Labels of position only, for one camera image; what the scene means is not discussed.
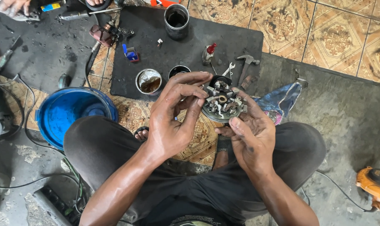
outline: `fingernail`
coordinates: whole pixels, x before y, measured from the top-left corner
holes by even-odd
[[[231,118],[231,124],[233,125],[233,126],[239,126],[239,124],[240,124],[240,121],[239,121],[239,119],[238,119],[238,117],[233,117],[233,118]]]
[[[202,107],[203,104],[204,104],[204,99],[198,99],[198,100],[197,100],[197,104],[198,104],[200,107]]]

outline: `orange extension cord reel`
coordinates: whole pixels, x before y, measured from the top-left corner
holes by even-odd
[[[356,175],[356,186],[370,194],[372,208],[380,211],[380,169],[366,167]]]

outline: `screwdriver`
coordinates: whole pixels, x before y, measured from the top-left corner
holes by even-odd
[[[120,10],[122,7],[119,8],[111,8],[111,9],[105,9],[105,10],[100,10],[100,11],[94,11],[94,12],[88,12],[87,10],[84,10],[82,12],[64,12],[62,15],[60,15],[60,19],[64,21],[72,21],[72,20],[77,20],[83,17],[90,17],[92,14],[95,13],[105,13],[109,11],[114,11],[114,10]]]
[[[0,70],[3,69],[4,65],[7,64],[7,62],[9,61],[10,59],[10,56],[12,55],[12,53],[14,52],[14,46],[16,45],[18,39],[19,39],[20,36],[18,36],[16,38],[16,40],[14,41],[13,45],[10,47],[10,49],[8,49],[1,57],[0,57]]]

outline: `hammer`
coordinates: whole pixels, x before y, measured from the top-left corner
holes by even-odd
[[[239,82],[238,82],[238,86],[240,86],[240,84],[242,84],[242,82],[243,82],[244,76],[246,75],[246,71],[247,71],[247,68],[249,67],[249,65],[251,63],[258,65],[260,63],[260,60],[254,59],[250,55],[239,56],[236,59],[246,59],[244,65],[243,65],[242,74],[240,75]]]

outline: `small bottle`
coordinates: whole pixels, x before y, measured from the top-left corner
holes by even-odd
[[[214,56],[214,50],[215,47],[217,46],[216,43],[212,45],[207,45],[203,51],[203,65],[208,65],[211,63],[211,60],[213,59]]]

